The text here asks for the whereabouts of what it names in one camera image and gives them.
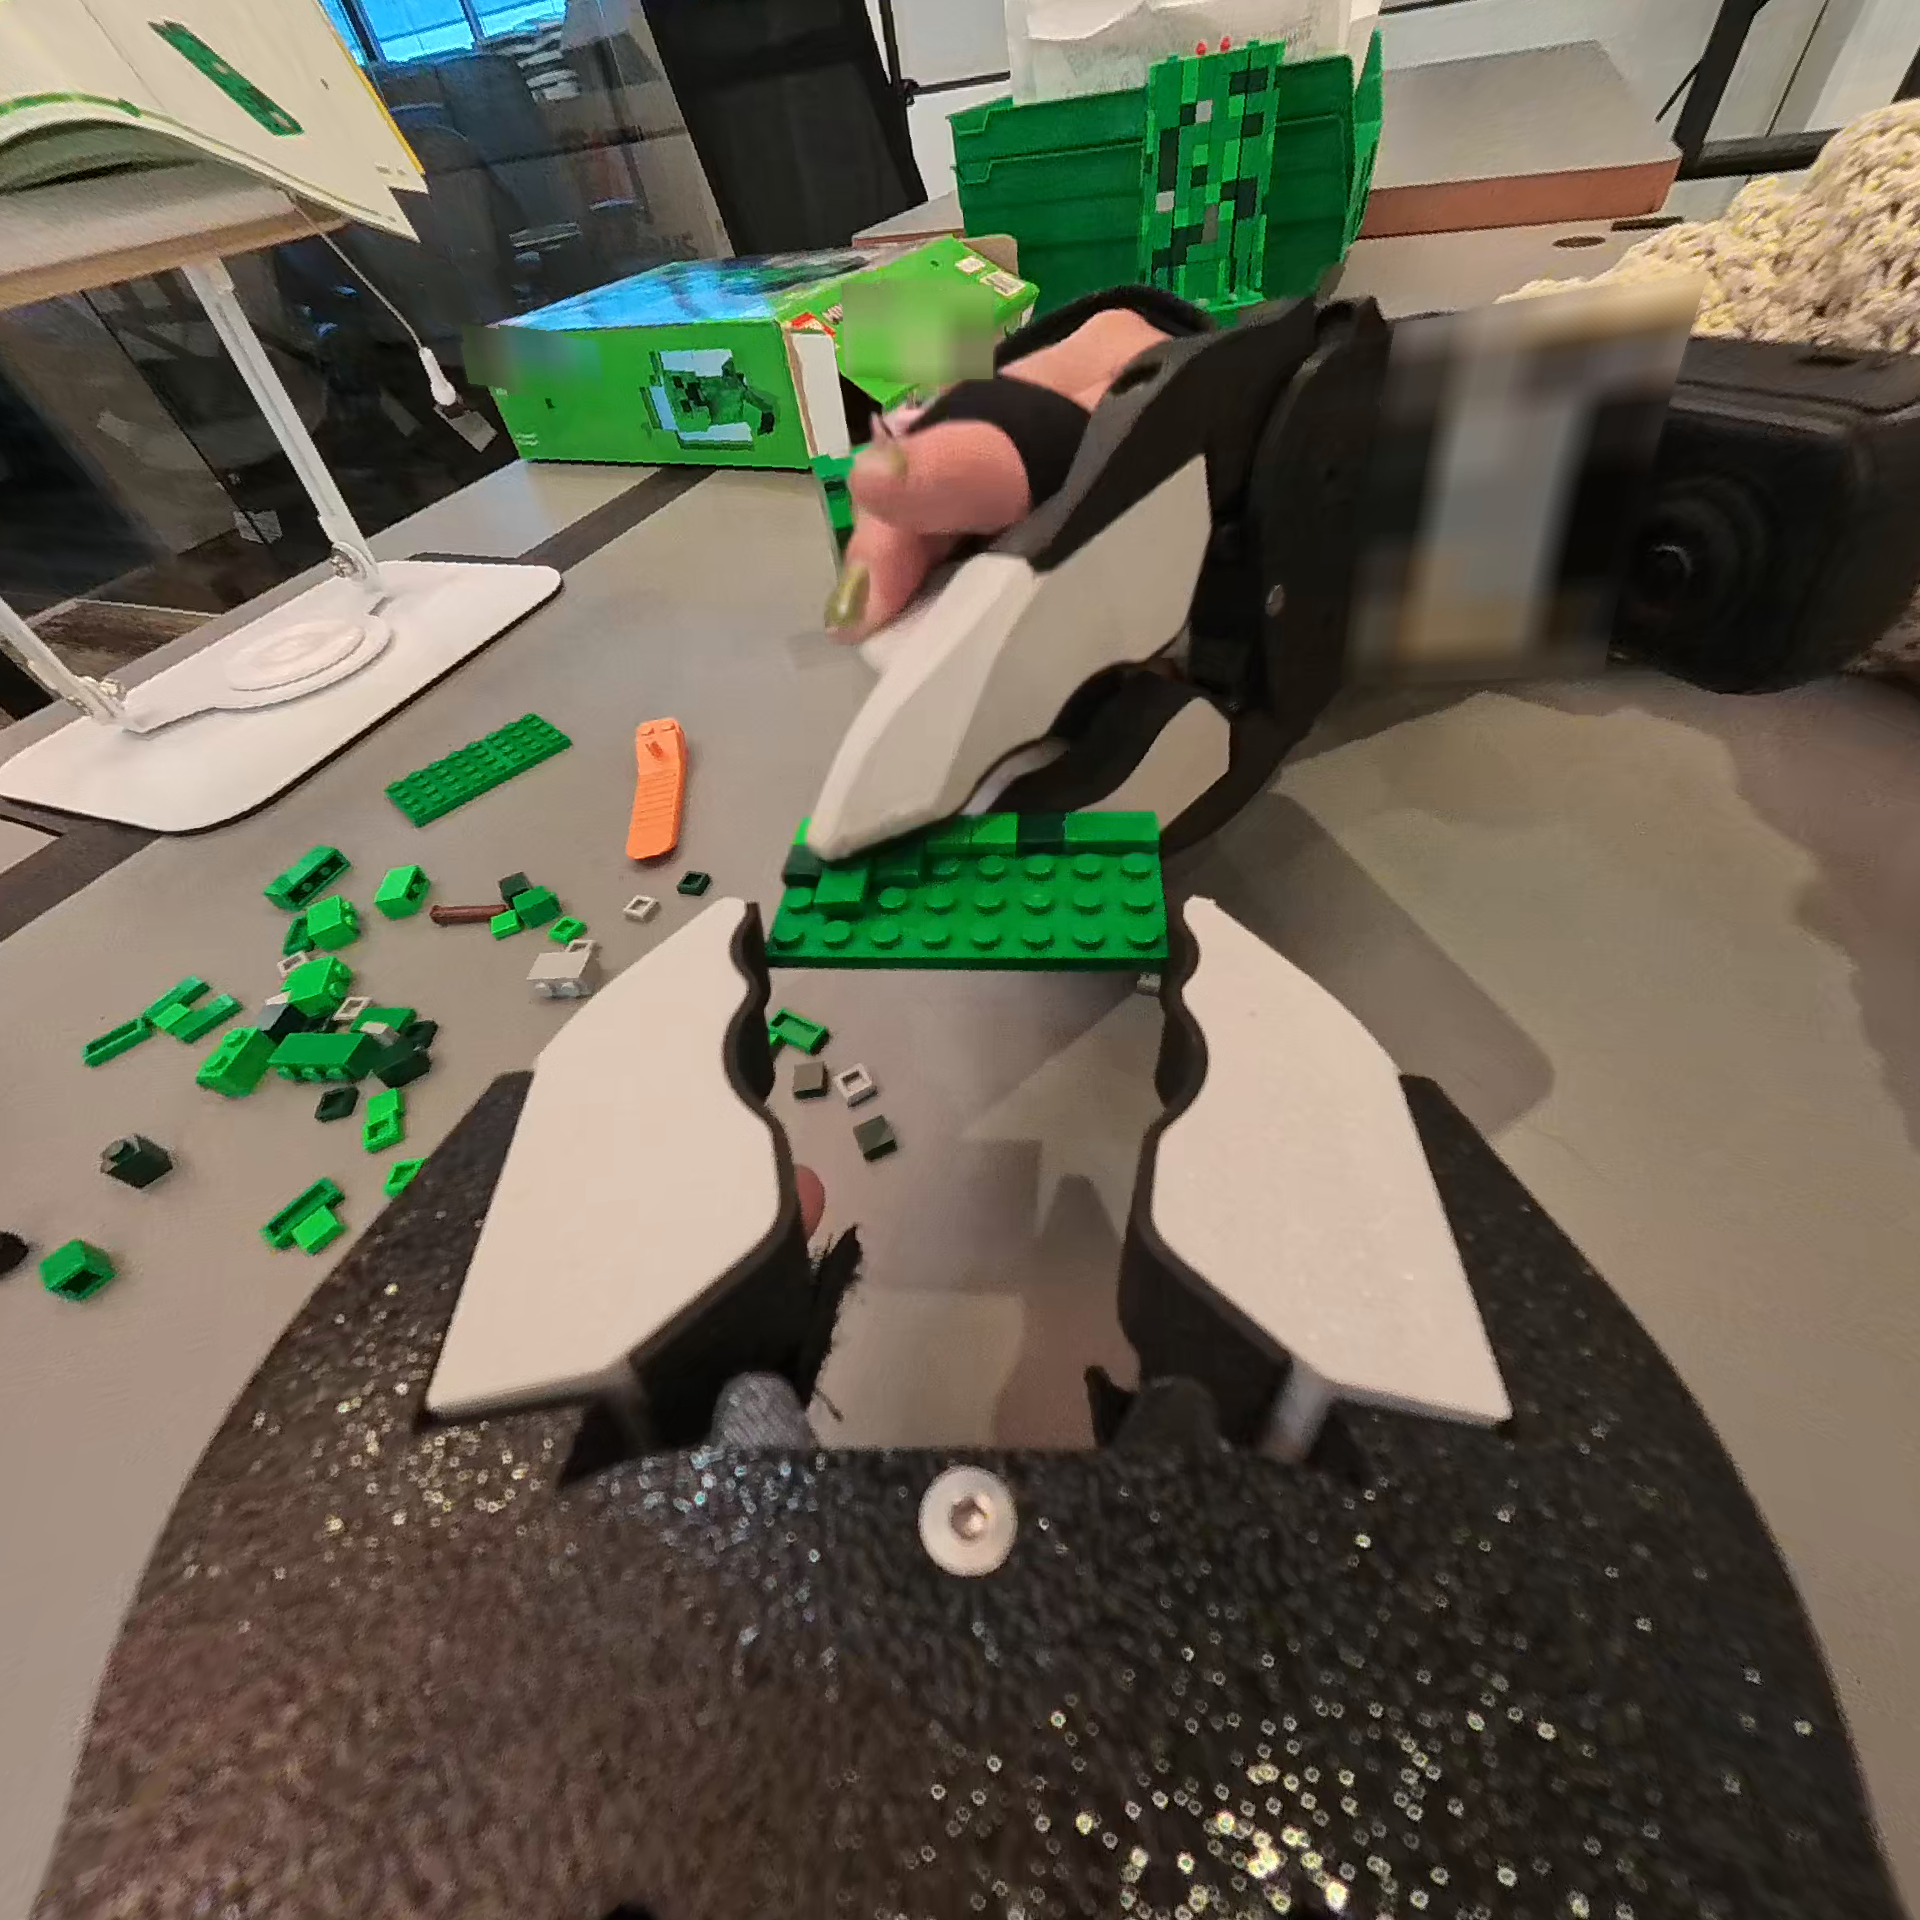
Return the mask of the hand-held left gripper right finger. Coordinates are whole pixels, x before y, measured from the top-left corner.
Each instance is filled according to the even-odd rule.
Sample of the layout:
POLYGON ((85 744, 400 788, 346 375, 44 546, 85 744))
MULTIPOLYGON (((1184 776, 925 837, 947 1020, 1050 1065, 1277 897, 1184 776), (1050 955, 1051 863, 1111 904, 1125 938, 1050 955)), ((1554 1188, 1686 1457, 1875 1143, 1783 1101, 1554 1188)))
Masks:
POLYGON ((1338 1408, 1502 1427, 1514 1405, 1391 1058, 1215 900, 1176 922, 1134 1188, 1140 1380, 1197 1384, 1226 1439, 1285 1461, 1338 1408))

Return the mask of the open instruction booklet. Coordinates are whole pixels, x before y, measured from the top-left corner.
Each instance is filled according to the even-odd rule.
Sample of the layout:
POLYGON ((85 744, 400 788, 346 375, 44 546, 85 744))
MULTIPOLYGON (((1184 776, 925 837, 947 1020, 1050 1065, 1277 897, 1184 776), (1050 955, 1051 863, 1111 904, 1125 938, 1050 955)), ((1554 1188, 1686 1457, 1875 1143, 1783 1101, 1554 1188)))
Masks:
POLYGON ((4 2, 6 194, 219 164, 407 241, 424 175, 318 2, 4 2))

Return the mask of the pile of small lego pieces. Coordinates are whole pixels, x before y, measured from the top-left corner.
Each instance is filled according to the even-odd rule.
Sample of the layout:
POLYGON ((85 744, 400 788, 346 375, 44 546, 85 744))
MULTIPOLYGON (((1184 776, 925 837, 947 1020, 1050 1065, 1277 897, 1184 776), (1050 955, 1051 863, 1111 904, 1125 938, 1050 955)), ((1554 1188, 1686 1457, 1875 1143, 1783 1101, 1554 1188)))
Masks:
MULTIPOLYGON (((88 1071, 126 1058, 132 1050, 164 1036, 179 1044, 194 1044, 219 1034, 216 1048, 200 1060, 196 1087, 216 1098, 252 1098, 269 1074, 290 1087, 320 1087, 318 1104, 323 1122, 346 1120, 357 1112, 365 1081, 374 1084, 364 1120, 364 1149, 386 1153, 404 1139, 404 1091, 432 1065, 432 1048, 439 1024, 407 1013, 403 1007, 373 1003, 371 996, 351 994, 351 970, 330 957, 355 938, 357 919, 351 900, 343 897, 310 899, 295 905, 295 887, 314 880, 326 887, 332 875, 346 866, 341 851, 314 848, 314 858, 290 868, 269 891, 295 913, 287 925, 293 940, 282 954, 278 994, 256 1011, 252 1024, 232 1024, 247 1008, 227 992, 215 994, 203 976, 182 976, 164 994, 126 1021, 107 1026, 100 1036, 87 1039, 80 1060, 88 1071)), ((413 866, 390 872, 378 890, 374 904, 384 914, 408 914, 424 899, 428 875, 413 866)), ((555 914, 555 899, 532 887, 524 875, 506 879, 499 884, 499 904, 437 905, 430 913, 434 924, 487 924, 496 940, 518 930, 544 928, 544 938, 563 948, 570 943, 590 938, 576 916, 555 914)), ((775 1052, 796 1050, 796 1098, 823 1098, 836 1092, 850 1108, 868 1104, 877 1084, 863 1065, 828 1073, 823 1050, 828 1028, 796 1015, 775 1011, 766 1039, 775 1052)), ((102 1177, 132 1192, 149 1192, 175 1169, 172 1155, 146 1136, 117 1136, 100 1155, 102 1177)), ((274 1251, 296 1247, 315 1255, 332 1247, 343 1232, 339 1208, 343 1192, 332 1181, 302 1188, 283 1211, 263 1227, 263 1240, 274 1251)), ((117 1281, 112 1255, 85 1237, 62 1241, 36 1261, 42 1288, 72 1306, 83 1306, 117 1281)))

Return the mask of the narrow green lego plate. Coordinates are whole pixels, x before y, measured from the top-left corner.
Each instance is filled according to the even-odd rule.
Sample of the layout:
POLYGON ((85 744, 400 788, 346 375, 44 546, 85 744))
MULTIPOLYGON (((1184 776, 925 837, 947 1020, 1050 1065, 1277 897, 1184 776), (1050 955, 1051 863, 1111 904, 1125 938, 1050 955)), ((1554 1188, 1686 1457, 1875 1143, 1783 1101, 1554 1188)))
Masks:
POLYGON ((428 767, 384 786, 400 816, 428 828, 501 786, 564 755, 570 735, 528 712, 428 767))

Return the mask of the green lego baseplate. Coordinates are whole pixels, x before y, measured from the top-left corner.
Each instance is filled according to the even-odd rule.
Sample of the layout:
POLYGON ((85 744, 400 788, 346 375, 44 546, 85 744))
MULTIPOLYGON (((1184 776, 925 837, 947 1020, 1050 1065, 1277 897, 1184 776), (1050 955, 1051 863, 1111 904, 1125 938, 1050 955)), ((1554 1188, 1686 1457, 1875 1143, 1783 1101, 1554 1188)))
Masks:
POLYGON ((839 859, 798 833, 763 946, 783 970, 1157 972, 1160 824, 1148 810, 990 812, 839 859))

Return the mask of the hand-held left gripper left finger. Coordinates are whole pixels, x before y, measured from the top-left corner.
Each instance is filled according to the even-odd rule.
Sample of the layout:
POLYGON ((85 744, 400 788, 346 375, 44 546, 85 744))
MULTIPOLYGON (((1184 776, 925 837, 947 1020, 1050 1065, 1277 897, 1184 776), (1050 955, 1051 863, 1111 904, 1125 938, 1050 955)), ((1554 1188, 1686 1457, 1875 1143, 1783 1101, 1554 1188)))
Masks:
POLYGON ((423 1395, 437 1424, 598 1404, 645 1450, 688 1450, 730 1380, 791 1364, 767 992, 760 913, 723 897, 539 1052, 423 1395))

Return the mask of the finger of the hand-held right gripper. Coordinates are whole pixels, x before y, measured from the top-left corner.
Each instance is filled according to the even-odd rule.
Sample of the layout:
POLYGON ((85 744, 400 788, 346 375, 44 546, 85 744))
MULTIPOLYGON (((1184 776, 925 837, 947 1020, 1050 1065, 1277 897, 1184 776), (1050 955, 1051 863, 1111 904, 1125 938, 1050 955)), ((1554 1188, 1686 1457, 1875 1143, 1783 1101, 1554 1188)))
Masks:
POLYGON ((1163 847, 1197 847, 1226 818, 1231 723, 1215 705, 1068 705, 994 763, 975 813, 1150 813, 1163 847))
POLYGON ((1211 524, 1206 460, 1194 455, 1055 568, 967 560, 891 641, 806 816, 806 848, 836 863, 951 818, 1080 687, 1173 642, 1211 524))

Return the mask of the black office chair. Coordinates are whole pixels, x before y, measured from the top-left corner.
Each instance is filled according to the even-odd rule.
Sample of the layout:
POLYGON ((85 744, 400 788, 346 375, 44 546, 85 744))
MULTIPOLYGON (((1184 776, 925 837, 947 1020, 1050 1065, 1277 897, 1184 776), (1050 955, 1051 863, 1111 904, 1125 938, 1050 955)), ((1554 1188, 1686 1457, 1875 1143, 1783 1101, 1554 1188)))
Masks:
POLYGON ((925 200, 861 2, 645 2, 735 257, 839 249, 925 200))

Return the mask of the orange brick separator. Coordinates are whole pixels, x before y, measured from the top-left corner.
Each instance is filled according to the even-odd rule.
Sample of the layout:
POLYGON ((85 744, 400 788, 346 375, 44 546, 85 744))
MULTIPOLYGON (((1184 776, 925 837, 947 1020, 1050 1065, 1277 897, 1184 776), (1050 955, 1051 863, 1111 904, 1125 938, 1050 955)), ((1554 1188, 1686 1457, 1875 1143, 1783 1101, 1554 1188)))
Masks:
POLYGON ((676 717, 643 723, 634 736, 634 805, 627 834, 631 863, 676 852, 688 793, 688 740, 676 717))

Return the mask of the white book stand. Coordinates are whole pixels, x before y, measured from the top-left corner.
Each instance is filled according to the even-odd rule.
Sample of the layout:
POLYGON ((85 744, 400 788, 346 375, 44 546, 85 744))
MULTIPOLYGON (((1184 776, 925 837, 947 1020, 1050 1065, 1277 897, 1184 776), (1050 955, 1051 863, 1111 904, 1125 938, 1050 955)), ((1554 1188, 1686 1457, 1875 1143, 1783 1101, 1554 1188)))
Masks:
POLYGON ((560 592, 551 564, 374 555, 223 266, 274 245, 295 212, 211 160, 4 194, 4 309, 181 269, 326 540, 314 585, 126 688, 75 675, 2 608, 4 649, 70 712, 4 753, 10 810, 162 834, 229 825, 560 592))

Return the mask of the large green lego build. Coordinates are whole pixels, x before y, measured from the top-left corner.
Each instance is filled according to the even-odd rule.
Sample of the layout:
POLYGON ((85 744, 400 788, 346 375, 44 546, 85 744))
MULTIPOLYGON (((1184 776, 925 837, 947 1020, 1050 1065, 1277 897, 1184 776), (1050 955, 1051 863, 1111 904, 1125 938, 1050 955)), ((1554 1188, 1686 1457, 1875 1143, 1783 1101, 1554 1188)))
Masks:
POLYGON ((1007 235, 1034 317, 1146 285, 1231 317, 1311 297, 1368 209, 1382 56, 1294 61, 1277 41, 1157 61, 1142 84, 952 112, 968 235, 1007 235))

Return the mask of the green lego box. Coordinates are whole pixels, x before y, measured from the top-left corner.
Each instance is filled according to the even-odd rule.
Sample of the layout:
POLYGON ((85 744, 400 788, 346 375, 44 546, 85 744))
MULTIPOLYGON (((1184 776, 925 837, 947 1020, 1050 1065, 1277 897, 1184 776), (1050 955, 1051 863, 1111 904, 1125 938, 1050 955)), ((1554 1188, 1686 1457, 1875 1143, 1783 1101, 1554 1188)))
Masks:
POLYGON ((1010 235, 670 260, 469 328, 463 368, 526 461, 804 471, 1037 301, 1010 235))

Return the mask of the person's right forearm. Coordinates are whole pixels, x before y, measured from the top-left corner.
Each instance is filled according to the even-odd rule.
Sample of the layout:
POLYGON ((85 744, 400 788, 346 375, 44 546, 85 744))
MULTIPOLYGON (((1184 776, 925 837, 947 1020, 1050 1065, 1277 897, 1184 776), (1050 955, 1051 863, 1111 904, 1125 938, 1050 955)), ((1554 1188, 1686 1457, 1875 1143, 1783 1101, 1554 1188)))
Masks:
POLYGON ((1504 305, 1570 293, 1645 313, 1693 297, 1695 339, 1916 356, 1918 101, 1846 124, 1799 181, 1757 178, 1595 279, 1535 279, 1504 305))

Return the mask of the large blue-lit window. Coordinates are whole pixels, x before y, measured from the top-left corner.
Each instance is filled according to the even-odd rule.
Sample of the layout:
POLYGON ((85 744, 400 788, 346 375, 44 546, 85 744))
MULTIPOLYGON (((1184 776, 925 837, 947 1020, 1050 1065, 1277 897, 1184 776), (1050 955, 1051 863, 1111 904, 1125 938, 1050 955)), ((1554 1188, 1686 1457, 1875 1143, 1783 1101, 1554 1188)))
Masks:
POLYGON ((507 52, 564 23, 564 2, 324 2, 360 66, 507 52))

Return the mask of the person's right hand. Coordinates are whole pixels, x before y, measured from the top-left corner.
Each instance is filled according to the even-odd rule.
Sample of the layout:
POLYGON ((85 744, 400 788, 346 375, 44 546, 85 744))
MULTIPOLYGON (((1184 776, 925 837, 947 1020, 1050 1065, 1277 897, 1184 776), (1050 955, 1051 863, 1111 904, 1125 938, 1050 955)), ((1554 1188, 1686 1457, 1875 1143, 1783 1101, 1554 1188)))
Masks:
POLYGON ((1163 290, 1086 296, 1000 343, 990 375, 890 416, 848 473, 852 532, 828 633, 871 637, 955 551, 1019 527, 1060 492, 1117 375, 1210 329, 1197 307, 1163 290))

